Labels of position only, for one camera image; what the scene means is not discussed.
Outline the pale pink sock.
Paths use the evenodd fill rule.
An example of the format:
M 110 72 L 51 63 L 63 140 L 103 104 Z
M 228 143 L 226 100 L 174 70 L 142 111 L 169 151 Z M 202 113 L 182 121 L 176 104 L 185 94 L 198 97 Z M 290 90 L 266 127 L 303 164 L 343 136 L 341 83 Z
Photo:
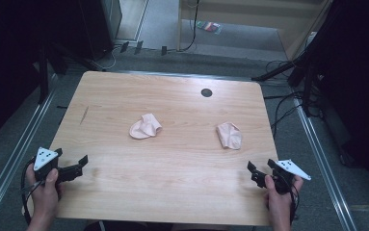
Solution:
M 130 127 L 129 135 L 137 140 L 155 137 L 162 125 L 154 114 L 142 115 L 142 118 Z
M 216 127 L 223 148 L 238 150 L 242 147 L 242 133 L 232 122 L 225 122 Z

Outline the black curtain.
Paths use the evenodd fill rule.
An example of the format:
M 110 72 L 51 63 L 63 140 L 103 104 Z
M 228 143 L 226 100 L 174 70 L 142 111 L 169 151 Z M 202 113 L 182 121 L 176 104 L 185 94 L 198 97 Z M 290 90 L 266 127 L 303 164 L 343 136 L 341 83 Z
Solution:
M 0 0 L 0 129 L 40 87 L 42 39 L 54 40 L 54 25 L 70 0 Z
M 369 0 L 333 0 L 319 87 L 346 129 L 341 147 L 369 171 Z

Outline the black metal stand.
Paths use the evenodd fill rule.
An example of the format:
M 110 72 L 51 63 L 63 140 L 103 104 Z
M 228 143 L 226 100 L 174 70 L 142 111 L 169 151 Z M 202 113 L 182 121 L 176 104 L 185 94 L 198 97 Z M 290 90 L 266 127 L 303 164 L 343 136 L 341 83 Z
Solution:
M 48 65 L 51 64 L 55 73 L 66 73 L 66 62 L 63 59 L 59 46 L 43 38 L 40 43 L 39 50 L 39 77 L 40 77 L 40 99 L 41 104 L 48 96 L 49 82 L 48 82 Z

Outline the colourful plastic packet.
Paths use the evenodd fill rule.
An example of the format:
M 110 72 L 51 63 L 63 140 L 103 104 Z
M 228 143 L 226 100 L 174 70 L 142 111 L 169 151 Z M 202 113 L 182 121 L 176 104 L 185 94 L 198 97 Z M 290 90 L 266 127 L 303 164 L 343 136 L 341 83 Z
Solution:
M 198 21 L 196 26 L 206 32 L 214 33 L 218 35 L 221 32 L 221 25 L 210 21 Z

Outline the person's left hand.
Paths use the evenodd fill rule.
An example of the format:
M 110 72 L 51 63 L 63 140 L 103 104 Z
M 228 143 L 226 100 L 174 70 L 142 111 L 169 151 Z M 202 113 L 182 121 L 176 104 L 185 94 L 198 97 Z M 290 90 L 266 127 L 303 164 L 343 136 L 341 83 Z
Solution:
M 58 170 L 53 168 L 46 176 L 45 184 L 32 192 L 34 213 L 31 222 L 39 220 L 52 223 L 57 216 L 58 203 L 64 193 L 64 187 L 57 184 L 57 178 Z

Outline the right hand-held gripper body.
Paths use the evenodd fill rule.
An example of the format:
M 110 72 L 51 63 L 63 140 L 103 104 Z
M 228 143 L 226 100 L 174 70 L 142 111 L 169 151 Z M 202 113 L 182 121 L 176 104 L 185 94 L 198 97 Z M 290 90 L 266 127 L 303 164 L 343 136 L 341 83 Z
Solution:
M 310 180 L 311 176 L 298 167 L 292 160 L 275 161 L 277 167 L 273 171 L 271 177 L 275 182 L 276 190 L 279 194 L 291 192 L 292 181 L 294 176 L 300 176 L 305 180 Z M 266 173 L 257 169 L 256 175 L 251 175 L 251 180 L 256 183 L 259 188 L 265 188 Z

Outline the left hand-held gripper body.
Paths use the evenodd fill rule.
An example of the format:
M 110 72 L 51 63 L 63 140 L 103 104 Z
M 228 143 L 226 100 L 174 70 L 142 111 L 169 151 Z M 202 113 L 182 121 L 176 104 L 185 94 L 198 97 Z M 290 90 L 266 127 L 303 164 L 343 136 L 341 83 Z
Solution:
M 83 175 L 83 168 L 76 165 L 69 167 L 59 167 L 59 158 L 54 157 L 52 150 L 40 147 L 34 162 L 34 173 L 37 181 L 46 179 L 49 172 L 55 168 L 58 170 L 57 183 L 73 181 L 75 178 Z

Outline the light wooden shelf frame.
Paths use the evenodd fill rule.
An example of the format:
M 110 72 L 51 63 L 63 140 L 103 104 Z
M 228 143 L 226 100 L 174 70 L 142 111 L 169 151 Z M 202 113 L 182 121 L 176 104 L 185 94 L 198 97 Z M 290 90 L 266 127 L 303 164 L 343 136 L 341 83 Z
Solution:
M 182 20 L 194 19 L 274 28 L 288 60 L 299 56 L 304 41 L 318 29 L 333 0 L 178 0 L 176 49 Z

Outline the black tripod stand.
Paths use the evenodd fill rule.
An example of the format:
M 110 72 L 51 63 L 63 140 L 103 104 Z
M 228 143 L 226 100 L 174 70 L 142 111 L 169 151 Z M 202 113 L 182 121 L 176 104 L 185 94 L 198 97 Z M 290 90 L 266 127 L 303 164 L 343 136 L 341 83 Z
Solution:
M 311 116 L 309 110 L 310 91 L 316 75 L 315 71 L 317 70 L 321 52 L 328 42 L 328 32 L 334 20 L 334 15 L 331 13 L 334 11 L 334 1 L 335 0 L 326 0 L 327 4 L 321 9 L 320 15 L 317 17 L 317 19 L 321 19 L 322 21 L 319 31 L 303 51 L 298 54 L 297 58 L 261 76 L 251 78 L 253 81 L 263 82 L 286 70 L 293 69 L 287 79 L 287 83 L 290 87 L 296 87 L 300 82 L 303 82 L 302 108 L 306 116 Z

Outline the person's right hand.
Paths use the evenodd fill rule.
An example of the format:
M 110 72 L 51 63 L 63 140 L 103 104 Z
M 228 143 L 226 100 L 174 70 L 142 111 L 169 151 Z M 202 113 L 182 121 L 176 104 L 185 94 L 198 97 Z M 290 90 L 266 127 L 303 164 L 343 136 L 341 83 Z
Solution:
M 269 211 L 270 223 L 289 222 L 291 224 L 291 205 L 292 198 L 290 194 L 279 194 L 275 187 L 275 182 L 270 175 L 265 176 L 266 184 L 266 204 Z

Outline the metal floor rail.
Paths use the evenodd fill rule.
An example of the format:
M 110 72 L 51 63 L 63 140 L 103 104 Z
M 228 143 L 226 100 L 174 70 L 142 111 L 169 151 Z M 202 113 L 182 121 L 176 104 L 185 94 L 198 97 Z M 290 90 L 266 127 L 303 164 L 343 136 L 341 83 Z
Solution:
M 39 97 L 32 93 L 0 130 L 0 202 L 50 106 L 58 79 L 52 74 L 46 98 L 38 104 Z
M 315 156 L 317 166 L 320 169 L 323 180 L 326 184 L 330 200 L 340 221 L 342 229 L 343 231 L 358 231 L 348 203 L 336 181 L 332 169 L 330 168 L 326 152 L 319 141 L 312 121 L 305 115 L 303 107 L 300 105 L 300 103 L 301 101 L 299 99 L 294 99 L 294 104 L 297 107 L 301 124 Z

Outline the dark cabinet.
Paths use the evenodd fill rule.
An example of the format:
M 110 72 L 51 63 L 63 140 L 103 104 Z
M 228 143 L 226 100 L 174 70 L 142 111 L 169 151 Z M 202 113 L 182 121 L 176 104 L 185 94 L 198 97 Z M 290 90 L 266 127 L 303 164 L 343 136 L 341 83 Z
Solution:
M 78 0 L 83 32 L 87 39 L 87 57 L 99 60 L 114 47 L 122 12 L 119 0 Z

